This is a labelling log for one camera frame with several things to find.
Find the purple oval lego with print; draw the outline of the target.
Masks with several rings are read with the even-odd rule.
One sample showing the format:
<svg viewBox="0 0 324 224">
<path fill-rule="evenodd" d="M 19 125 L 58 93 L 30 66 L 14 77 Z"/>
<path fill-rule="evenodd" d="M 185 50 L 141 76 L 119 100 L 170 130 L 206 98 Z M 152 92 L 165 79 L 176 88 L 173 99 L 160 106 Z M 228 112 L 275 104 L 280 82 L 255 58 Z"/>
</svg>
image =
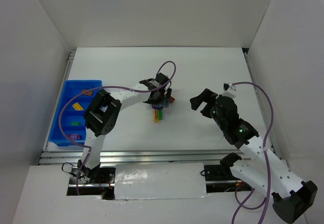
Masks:
<svg viewBox="0 0 324 224">
<path fill-rule="evenodd" d="M 161 105 L 161 104 L 151 105 L 151 107 L 153 110 L 162 110 L 164 108 L 163 105 Z"/>
</svg>

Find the purple printed lego brick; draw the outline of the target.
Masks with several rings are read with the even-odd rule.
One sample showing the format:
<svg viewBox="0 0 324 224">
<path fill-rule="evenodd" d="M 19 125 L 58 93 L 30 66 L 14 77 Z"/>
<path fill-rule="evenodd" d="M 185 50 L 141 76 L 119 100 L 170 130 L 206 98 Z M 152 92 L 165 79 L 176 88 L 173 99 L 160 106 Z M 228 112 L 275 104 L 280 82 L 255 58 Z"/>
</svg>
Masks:
<svg viewBox="0 0 324 224">
<path fill-rule="evenodd" d="M 67 136 L 69 139 L 72 139 L 74 141 L 82 139 L 82 135 L 76 133 L 69 133 Z"/>
</svg>

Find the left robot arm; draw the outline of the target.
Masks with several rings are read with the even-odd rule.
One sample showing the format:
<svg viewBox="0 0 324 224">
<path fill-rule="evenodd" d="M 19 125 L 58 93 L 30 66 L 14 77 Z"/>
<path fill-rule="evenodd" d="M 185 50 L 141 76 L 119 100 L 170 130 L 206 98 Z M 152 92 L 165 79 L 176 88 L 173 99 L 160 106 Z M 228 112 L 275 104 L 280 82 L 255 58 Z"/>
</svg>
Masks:
<svg viewBox="0 0 324 224">
<path fill-rule="evenodd" d="M 99 90 L 85 112 L 86 140 L 77 163 L 80 173 L 91 182 L 99 175 L 100 153 L 104 139 L 116 125 L 121 110 L 137 103 L 161 105 L 170 79 L 158 73 L 155 78 L 140 81 L 130 89 L 107 92 Z"/>
</svg>

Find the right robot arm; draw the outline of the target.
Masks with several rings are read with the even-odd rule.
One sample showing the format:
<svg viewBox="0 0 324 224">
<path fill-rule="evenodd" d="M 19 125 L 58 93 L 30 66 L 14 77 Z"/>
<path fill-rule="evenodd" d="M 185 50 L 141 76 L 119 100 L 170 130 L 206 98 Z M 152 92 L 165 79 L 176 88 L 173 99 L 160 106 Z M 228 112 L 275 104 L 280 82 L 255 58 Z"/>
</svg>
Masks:
<svg viewBox="0 0 324 224">
<path fill-rule="evenodd" d="M 201 114 L 213 119 L 228 143 L 248 156 L 256 165 L 249 166 L 237 154 L 229 154 L 221 160 L 230 173 L 249 184 L 264 197 L 273 198 L 272 208 L 286 223 L 294 223 L 314 202 L 317 186 L 294 174 L 269 148 L 253 126 L 241 119 L 234 95 L 218 95 L 205 89 L 191 98 L 192 110 L 205 103 Z"/>
</svg>

